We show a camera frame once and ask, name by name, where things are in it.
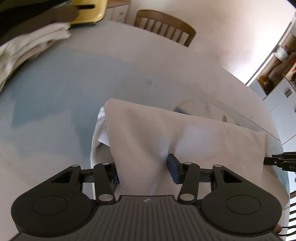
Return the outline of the pile of folded clothes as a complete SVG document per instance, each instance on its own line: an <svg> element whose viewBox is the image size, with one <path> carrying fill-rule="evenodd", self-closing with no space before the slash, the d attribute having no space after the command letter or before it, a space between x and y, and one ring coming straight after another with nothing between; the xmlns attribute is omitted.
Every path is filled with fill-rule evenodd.
<svg viewBox="0 0 296 241"><path fill-rule="evenodd" d="M70 37L71 1L1 1L1 87L25 61Z"/></svg>

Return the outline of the white cabinet with shelf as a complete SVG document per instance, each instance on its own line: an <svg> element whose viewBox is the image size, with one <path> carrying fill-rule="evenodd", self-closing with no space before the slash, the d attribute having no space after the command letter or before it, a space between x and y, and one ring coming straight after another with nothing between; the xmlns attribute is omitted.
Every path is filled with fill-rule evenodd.
<svg viewBox="0 0 296 241"><path fill-rule="evenodd" d="M295 21L246 84L265 103L280 141L295 137Z"/></svg>

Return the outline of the yellow tissue box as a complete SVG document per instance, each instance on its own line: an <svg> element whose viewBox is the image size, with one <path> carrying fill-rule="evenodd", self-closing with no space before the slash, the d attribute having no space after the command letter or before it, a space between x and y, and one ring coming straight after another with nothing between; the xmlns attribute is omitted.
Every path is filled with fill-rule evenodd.
<svg viewBox="0 0 296 241"><path fill-rule="evenodd" d="M71 25L95 24L104 18L108 0L73 0L71 4L78 8L78 16Z"/></svg>

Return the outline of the wooden chair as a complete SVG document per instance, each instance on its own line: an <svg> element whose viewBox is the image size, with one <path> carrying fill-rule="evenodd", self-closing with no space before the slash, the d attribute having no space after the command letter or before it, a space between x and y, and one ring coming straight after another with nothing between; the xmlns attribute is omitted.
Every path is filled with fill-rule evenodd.
<svg viewBox="0 0 296 241"><path fill-rule="evenodd" d="M197 33L186 22L151 9L139 10L133 26L173 40L185 47L189 47Z"/></svg>

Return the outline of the white polo shirt brown collar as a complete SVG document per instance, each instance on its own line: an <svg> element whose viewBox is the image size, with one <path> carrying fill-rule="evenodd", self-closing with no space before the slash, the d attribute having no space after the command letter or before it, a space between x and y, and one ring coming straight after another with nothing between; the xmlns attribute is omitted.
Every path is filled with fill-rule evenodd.
<svg viewBox="0 0 296 241"><path fill-rule="evenodd" d="M282 207L281 224L288 222L288 175L263 164L270 146L280 145L271 115L260 107L257 117L240 116L217 108L214 119L200 101L181 104L181 112L111 98L92 109L93 135L90 164L116 165L120 183L115 196L177 195L167 170L168 154L202 168L215 164L251 181L274 195Z"/></svg>

